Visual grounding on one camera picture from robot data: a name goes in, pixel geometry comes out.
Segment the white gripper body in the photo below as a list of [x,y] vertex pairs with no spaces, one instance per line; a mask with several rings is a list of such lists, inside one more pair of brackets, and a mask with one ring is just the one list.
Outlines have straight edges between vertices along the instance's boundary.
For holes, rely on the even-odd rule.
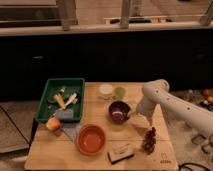
[[136,112],[147,117],[151,118],[153,116],[156,103],[151,101],[146,96],[142,97],[136,106]]

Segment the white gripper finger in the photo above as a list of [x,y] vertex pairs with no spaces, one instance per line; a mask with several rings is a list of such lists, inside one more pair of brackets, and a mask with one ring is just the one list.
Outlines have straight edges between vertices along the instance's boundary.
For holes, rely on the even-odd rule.
[[147,117],[150,126],[153,126],[153,117]]

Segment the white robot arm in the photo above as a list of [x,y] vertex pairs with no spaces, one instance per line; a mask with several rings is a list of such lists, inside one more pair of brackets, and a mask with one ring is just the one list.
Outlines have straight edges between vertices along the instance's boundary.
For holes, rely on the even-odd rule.
[[155,107],[160,104],[168,111],[181,118],[201,135],[209,138],[213,135],[213,112],[177,98],[169,93],[170,85],[164,79],[143,84],[143,97],[136,106],[136,111],[143,116],[153,115]]

